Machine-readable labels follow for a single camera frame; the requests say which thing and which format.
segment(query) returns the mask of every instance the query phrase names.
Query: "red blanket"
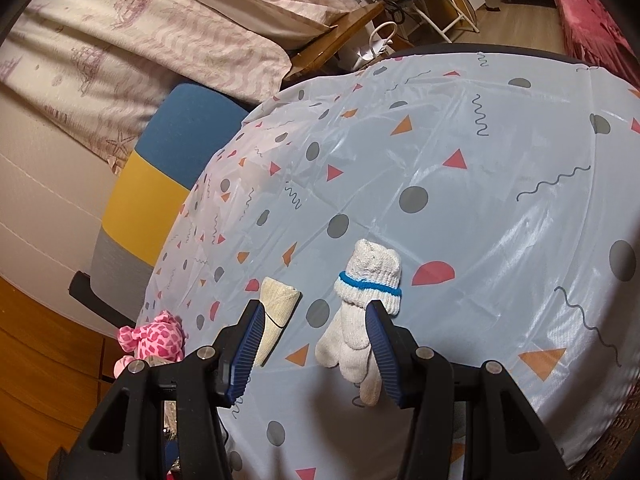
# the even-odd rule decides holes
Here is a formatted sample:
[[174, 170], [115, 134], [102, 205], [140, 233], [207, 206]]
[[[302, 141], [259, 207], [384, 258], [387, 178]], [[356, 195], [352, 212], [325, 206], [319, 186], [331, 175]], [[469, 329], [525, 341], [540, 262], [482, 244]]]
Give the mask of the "red blanket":
[[640, 88], [640, 64], [600, 0], [556, 0], [567, 54]]

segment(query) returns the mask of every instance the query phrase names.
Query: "cream fabric cone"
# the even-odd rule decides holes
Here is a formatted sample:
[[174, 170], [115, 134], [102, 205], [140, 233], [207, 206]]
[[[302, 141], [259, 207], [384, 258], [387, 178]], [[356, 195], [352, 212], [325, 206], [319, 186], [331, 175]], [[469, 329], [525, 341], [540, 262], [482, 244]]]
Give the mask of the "cream fabric cone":
[[293, 314], [300, 292], [292, 286], [266, 277], [260, 286], [260, 302], [266, 314], [264, 334], [258, 346], [254, 366], [264, 366], [264, 362], [276, 346], [285, 325]]

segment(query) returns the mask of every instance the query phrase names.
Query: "pink leopard plush toy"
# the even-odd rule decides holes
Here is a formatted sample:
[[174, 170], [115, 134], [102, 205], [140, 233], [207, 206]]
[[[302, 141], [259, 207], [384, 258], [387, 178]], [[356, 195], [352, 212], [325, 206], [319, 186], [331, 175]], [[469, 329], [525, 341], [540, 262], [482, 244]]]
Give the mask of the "pink leopard plush toy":
[[173, 362], [182, 361], [183, 341], [180, 321], [167, 310], [147, 325], [137, 328], [124, 326], [118, 330], [118, 342], [125, 352], [133, 352], [133, 356], [125, 355], [119, 359], [113, 367], [113, 374], [118, 377], [130, 362], [150, 355]]

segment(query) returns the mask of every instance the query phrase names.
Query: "yellow chair stripe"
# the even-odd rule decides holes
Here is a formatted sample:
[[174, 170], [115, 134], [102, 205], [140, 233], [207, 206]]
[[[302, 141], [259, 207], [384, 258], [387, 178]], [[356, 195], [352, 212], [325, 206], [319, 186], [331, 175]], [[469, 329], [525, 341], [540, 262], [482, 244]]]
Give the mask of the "yellow chair stripe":
[[113, 188], [102, 228], [153, 267], [188, 193], [134, 150]]

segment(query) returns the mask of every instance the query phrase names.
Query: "metal screw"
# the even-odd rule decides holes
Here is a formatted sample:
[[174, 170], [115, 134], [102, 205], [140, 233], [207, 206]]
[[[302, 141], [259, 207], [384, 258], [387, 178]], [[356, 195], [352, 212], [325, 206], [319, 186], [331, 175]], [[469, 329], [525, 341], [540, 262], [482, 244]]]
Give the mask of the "metal screw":
[[200, 359], [211, 359], [216, 354], [215, 348], [213, 346], [203, 346], [202, 348], [198, 348], [196, 355]]
[[129, 372], [131, 372], [132, 374], [137, 374], [138, 372], [141, 372], [144, 369], [145, 369], [145, 362], [141, 361], [140, 359], [130, 362], [129, 366], [127, 366], [127, 370], [129, 370]]
[[502, 371], [502, 365], [498, 361], [487, 361], [484, 367], [490, 374], [499, 374]]
[[431, 359], [435, 355], [435, 352], [428, 346], [418, 346], [418, 348], [415, 349], [415, 354], [420, 359]]

